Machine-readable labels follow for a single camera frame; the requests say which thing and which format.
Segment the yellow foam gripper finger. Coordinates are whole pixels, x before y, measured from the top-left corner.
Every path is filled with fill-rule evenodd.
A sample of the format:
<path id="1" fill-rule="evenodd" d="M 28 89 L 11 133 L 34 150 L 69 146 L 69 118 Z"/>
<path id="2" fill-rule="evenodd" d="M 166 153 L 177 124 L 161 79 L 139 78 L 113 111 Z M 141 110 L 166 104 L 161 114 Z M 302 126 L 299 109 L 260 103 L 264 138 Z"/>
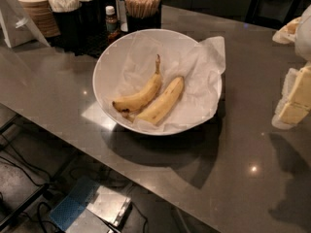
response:
<path id="1" fill-rule="evenodd" d="M 289 44 L 294 42 L 295 31 L 300 23 L 300 17 L 294 18 L 281 29 L 275 32 L 272 40 L 279 44 Z"/>
<path id="2" fill-rule="evenodd" d="M 282 98 L 277 104 L 272 125 L 287 130 L 298 125 L 311 112 L 311 66 L 291 68 L 285 77 Z"/>

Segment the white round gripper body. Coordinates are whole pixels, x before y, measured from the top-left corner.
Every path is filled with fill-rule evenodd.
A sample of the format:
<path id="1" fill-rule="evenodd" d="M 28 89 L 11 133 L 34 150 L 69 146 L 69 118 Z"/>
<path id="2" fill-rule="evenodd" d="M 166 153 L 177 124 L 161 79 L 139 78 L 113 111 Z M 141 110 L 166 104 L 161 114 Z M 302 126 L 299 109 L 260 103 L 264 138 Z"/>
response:
<path id="1" fill-rule="evenodd" d="M 295 32 L 295 53 L 311 61 L 311 5 L 303 12 Z"/>

